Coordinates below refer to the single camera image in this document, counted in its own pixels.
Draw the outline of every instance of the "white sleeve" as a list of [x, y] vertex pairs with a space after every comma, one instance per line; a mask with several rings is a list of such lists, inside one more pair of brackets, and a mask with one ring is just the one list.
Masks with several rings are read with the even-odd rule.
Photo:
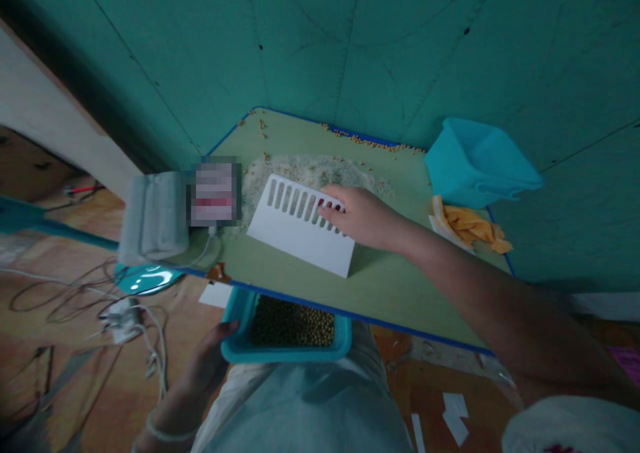
[[640, 451], [640, 412], [585, 396], [553, 396], [513, 417], [504, 453]]

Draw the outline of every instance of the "green table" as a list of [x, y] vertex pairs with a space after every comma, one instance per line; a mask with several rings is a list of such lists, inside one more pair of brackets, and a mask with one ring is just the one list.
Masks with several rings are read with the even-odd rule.
[[[267, 124], [260, 135], [259, 121]], [[234, 128], [217, 145], [212, 155], [235, 156], [248, 168], [265, 151], [275, 155], [336, 155], [363, 161], [378, 177], [388, 179], [395, 189], [384, 200], [402, 215], [430, 228], [431, 187], [424, 154], [404, 149], [395, 153], [358, 145], [346, 137], [337, 138], [319, 123], [257, 107], [244, 124]], [[356, 245], [349, 278], [340, 278], [298, 258], [276, 250], [246, 234], [233, 235], [223, 228], [222, 247], [213, 248], [198, 265], [195, 274], [207, 272], [216, 261], [225, 262], [232, 284], [257, 292], [325, 310], [348, 314], [372, 323], [408, 331], [427, 338], [486, 351], [484, 344], [451, 305], [422, 274], [404, 258]], [[189, 250], [171, 259], [186, 264], [202, 251], [204, 228], [191, 235]], [[506, 258], [481, 245], [483, 260], [509, 271]]]

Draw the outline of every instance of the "bracelet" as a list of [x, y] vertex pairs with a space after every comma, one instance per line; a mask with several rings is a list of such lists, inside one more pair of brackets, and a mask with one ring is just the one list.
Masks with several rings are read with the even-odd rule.
[[151, 410], [147, 415], [147, 423], [146, 423], [147, 431], [156, 440], [160, 440], [163, 443], [178, 443], [178, 442], [190, 440], [196, 435], [196, 433], [198, 433], [198, 430], [200, 429], [200, 427], [198, 427], [191, 433], [186, 433], [182, 435], [172, 435], [172, 434], [164, 433], [158, 430], [151, 422], [151, 415], [153, 414], [154, 411], [155, 409]]

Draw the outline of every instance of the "plug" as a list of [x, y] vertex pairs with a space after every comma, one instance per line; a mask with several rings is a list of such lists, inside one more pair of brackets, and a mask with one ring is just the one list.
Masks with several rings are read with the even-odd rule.
[[140, 334], [141, 331], [137, 328], [138, 325], [142, 325], [140, 310], [133, 308], [137, 304], [136, 299], [127, 297], [109, 307], [103, 323], [111, 330], [113, 344], [128, 342]]

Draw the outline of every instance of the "small blue basket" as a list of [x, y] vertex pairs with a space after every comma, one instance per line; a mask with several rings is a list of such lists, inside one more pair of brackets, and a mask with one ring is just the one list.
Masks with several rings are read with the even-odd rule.
[[234, 288], [223, 322], [238, 320], [240, 328], [222, 342], [222, 356], [229, 363], [332, 362], [343, 358], [351, 348], [351, 319], [334, 315], [334, 337], [330, 346], [278, 347], [251, 343], [251, 325], [260, 295]]
[[449, 117], [425, 155], [434, 195], [444, 203], [480, 209], [498, 200], [518, 200], [522, 190], [544, 185], [503, 130]]

